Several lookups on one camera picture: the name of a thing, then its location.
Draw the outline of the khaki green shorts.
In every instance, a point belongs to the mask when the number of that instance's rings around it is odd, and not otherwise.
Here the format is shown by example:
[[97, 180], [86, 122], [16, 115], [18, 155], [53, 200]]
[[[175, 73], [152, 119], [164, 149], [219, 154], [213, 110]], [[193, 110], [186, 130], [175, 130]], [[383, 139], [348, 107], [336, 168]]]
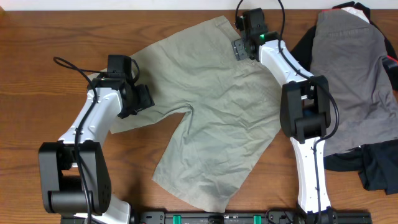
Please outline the khaki green shorts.
[[254, 60], [237, 60], [239, 35], [220, 16], [133, 55], [154, 106], [117, 119], [112, 133], [183, 113], [153, 180], [180, 200], [223, 213], [280, 131], [281, 87]]

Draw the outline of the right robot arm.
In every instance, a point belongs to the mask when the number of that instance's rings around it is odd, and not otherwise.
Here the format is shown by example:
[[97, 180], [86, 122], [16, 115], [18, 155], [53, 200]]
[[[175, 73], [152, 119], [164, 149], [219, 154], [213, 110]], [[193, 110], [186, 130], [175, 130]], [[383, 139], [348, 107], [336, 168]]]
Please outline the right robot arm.
[[282, 32], [271, 32], [261, 8], [235, 17], [241, 38], [232, 46], [237, 60], [251, 59], [265, 66], [282, 87], [280, 126], [290, 139], [297, 163], [299, 193], [294, 223], [335, 223], [326, 191], [323, 165], [326, 130], [331, 115], [338, 115], [336, 102], [324, 76], [304, 69], [290, 54]]

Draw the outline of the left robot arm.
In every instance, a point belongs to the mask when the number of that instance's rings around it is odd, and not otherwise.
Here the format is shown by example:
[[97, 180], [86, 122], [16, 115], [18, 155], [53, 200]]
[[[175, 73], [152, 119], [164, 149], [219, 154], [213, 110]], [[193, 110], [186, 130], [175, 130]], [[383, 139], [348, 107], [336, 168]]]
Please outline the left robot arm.
[[139, 223], [131, 205], [112, 193], [103, 144], [116, 118], [150, 108], [149, 88], [137, 84], [140, 69], [126, 55], [109, 55], [108, 67], [87, 79], [85, 104], [71, 127], [39, 149], [44, 209], [61, 223]]

